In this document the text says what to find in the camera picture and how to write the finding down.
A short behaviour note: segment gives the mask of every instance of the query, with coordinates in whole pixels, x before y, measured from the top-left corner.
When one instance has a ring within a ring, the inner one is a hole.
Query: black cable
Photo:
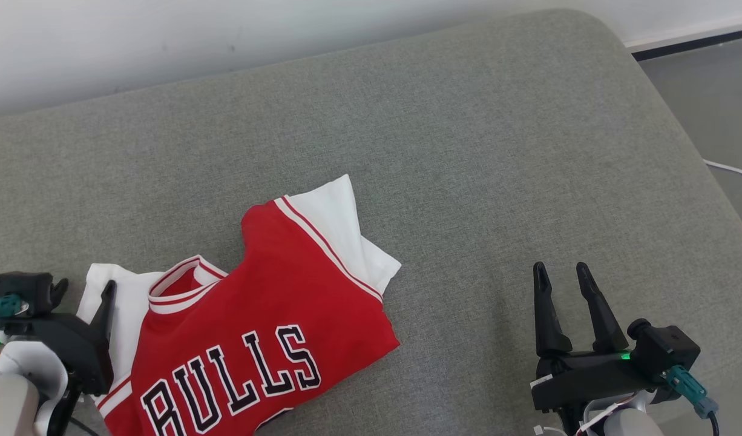
[[[91,436],[99,436],[99,434],[96,431],[91,430],[91,428],[87,427],[86,424],[84,424],[83,422],[80,422],[79,420],[73,417],[70,417],[70,422],[77,425],[78,428],[85,431],[86,433],[91,434]]]
[[[720,436],[720,429],[718,428],[718,420],[715,419],[715,412],[708,413],[708,418],[711,419],[712,436]]]

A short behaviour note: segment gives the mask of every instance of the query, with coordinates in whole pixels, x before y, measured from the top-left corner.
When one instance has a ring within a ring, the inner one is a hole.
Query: black baseboard
[[[734,39],[742,39],[742,30],[739,32],[711,36],[709,38],[694,39],[694,41],[681,42],[680,44],[673,44],[671,46],[643,50],[632,53],[632,56],[634,56],[635,61],[645,61],[648,59],[659,58],[661,56],[667,56],[669,54],[673,55],[674,53],[680,53],[682,51],[723,44],[724,42],[734,41]]]

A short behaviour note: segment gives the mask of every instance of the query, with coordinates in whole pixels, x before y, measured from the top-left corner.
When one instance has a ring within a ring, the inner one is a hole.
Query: white wall
[[[742,30],[742,0],[0,0],[0,116],[551,6],[634,50]]]

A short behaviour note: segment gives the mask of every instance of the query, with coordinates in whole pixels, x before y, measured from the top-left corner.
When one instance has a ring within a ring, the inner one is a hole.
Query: basketball jersey
[[[116,380],[95,399],[114,436],[251,434],[398,346],[382,295],[401,264],[360,234],[348,176],[252,207],[241,231],[228,275],[200,256],[147,275],[92,265],[81,318],[122,279]]]

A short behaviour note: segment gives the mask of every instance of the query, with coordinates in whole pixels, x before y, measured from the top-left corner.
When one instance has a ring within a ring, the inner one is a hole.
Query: gray floor
[[[742,169],[742,41],[729,42],[640,65],[708,160]],[[711,169],[742,218],[742,176]],[[711,392],[720,404],[721,434],[742,434],[742,386]],[[662,425],[666,436],[711,436],[697,415]]]

